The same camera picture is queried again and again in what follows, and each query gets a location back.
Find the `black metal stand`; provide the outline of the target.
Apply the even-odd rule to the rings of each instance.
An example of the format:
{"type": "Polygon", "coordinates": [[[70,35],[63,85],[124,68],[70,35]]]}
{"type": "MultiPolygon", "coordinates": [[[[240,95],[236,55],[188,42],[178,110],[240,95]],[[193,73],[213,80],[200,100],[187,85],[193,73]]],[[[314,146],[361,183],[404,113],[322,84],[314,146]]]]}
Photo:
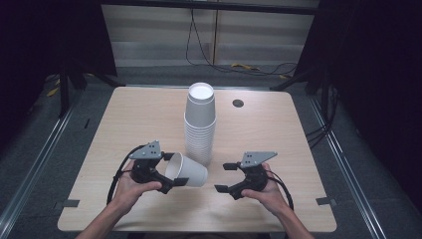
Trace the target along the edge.
{"type": "Polygon", "coordinates": [[[77,90],[84,90],[87,87],[83,69],[76,62],[72,61],[64,62],[60,70],[60,118],[66,114],[70,107],[69,83],[72,83],[77,90]]]}

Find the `stack of white paper cups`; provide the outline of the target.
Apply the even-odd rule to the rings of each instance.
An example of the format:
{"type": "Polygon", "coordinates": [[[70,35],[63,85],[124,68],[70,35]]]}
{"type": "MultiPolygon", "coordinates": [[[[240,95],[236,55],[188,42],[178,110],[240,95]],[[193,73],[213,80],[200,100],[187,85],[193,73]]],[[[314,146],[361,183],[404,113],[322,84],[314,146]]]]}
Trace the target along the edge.
{"type": "Polygon", "coordinates": [[[216,121],[214,89],[206,83],[191,85],[184,113],[185,148],[204,166],[211,162],[216,121]]]}

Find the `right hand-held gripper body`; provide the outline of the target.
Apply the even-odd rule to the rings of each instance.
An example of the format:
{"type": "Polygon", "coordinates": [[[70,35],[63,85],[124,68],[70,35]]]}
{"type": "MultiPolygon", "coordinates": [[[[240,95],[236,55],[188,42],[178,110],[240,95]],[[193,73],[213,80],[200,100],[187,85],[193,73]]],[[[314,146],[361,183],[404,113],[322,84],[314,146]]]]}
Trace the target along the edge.
{"type": "Polygon", "coordinates": [[[245,178],[243,181],[229,186],[229,194],[237,200],[243,197],[244,189],[261,191],[268,182],[263,163],[276,155],[275,151],[246,151],[242,160],[236,162],[238,169],[244,172],[245,178]]]}

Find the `person's left hand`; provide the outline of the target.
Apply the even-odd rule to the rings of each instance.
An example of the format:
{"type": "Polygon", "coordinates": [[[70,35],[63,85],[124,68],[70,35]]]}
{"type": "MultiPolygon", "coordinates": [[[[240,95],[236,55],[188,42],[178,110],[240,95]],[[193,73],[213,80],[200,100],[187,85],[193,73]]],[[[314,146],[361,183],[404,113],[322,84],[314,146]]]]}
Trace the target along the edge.
{"type": "Polygon", "coordinates": [[[124,169],[124,172],[118,181],[115,195],[109,204],[120,216],[127,214],[144,192],[161,188],[161,183],[157,181],[136,183],[130,177],[132,168],[133,162],[131,161],[124,169]]]}

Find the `white disposable drinking cup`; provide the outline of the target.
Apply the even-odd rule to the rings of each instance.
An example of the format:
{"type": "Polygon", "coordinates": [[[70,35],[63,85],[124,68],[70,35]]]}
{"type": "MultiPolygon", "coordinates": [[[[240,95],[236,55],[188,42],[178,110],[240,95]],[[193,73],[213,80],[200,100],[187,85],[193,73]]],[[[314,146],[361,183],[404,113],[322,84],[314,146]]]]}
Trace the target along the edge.
{"type": "Polygon", "coordinates": [[[207,180],[208,169],[182,153],[176,152],[167,163],[165,176],[172,180],[187,178],[186,186],[201,187],[207,180]]]}

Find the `black curtain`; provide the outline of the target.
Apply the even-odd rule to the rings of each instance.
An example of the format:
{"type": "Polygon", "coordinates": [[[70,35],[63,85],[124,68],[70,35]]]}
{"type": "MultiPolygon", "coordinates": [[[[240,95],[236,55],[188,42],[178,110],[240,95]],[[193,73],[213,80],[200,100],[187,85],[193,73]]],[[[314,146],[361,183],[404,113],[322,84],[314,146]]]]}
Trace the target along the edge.
{"type": "Polygon", "coordinates": [[[0,0],[0,100],[32,97],[69,60],[116,74],[100,0],[0,0]]]}
{"type": "Polygon", "coordinates": [[[327,67],[403,188],[422,187],[422,0],[319,0],[299,73],[327,67]]]}

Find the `metal floor rail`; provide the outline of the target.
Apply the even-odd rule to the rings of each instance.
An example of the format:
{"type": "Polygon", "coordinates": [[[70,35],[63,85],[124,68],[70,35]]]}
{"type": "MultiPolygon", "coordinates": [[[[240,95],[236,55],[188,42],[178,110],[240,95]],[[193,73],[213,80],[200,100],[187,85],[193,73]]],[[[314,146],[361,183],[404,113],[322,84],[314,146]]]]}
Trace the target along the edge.
{"type": "Polygon", "coordinates": [[[29,169],[23,182],[7,204],[5,210],[0,215],[0,238],[6,238],[12,230],[19,217],[24,205],[26,204],[34,186],[41,176],[51,154],[53,153],[58,141],[60,140],[75,108],[69,107],[57,120],[49,137],[44,143],[41,151],[38,153],[35,162],[29,169]]]}
{"type": "Polygon", "coordinates": [[[332,129],[328,128],[327,121],[323,118],[321,106],[316,97],[310,97],[310,102],[318,124],[323,128],[323,135],[326,139],[332,154],[338,164],[338,167],[344,177],[344,180],[350,190],[353,200],[359,210],[359,213],[371,235],[372,239],[387,239],[385,232],[378,220],[376,213],[370,205],[366,195],[364,194],[355,174],[352,170],[347,157],[336,138],[332,129]]]}

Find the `black overhead bar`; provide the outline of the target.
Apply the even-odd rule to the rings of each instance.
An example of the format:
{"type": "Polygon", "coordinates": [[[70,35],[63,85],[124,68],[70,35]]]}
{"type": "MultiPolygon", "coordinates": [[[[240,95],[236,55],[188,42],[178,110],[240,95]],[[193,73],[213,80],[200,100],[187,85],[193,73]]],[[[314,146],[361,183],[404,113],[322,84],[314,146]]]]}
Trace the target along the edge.
{"type": "Polygon", "coordinates": [[[293,15],[318,15],[323,10],[311,7],[294,7],[279,5],[260,5],[244,3],[224,3],[209,1],[190,1],[190,0],[100,0],[103,5],[115,6],[139,6],[139,7],[161,7],[178,9],[200,9],[200,10],[219,10],[235,12],[253,12],[253,13],[277,13],[293,15]]]}

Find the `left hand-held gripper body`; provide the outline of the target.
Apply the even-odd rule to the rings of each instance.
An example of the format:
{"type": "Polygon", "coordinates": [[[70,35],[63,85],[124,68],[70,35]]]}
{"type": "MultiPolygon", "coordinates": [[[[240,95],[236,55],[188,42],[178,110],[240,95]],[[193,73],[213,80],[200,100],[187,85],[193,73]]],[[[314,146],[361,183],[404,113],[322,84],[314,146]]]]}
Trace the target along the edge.
{"type": "Polygon", "coordinates": [[[154,140],[135,148],[128,158],[133,160],[133,168],[130,177],[136,183],[147,183],[157,181],[161,183],[159,192],[167,194],[173,187],[173,180],[160,174],[156,169],[157,164],[163,159],[163,154],[158,140],[154,140]]]}

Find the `person's right hand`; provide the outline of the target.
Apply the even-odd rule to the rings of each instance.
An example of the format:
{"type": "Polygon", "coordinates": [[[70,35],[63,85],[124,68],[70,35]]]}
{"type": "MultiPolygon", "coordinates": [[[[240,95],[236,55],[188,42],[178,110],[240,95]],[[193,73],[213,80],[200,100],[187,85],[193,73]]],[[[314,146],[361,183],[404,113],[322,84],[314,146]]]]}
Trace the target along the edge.
{"type": "Polygon", "coordinates": [[[278,184],[274,181],[270,166],[267,163],[263,163],[263,168],[269,177],[267,185],[261,191],[244,189],[242,195],[247,198],[258,200],[273,215],[279,217],[283,210],[288,208],[288,204],[285,201],[278,184]]]}

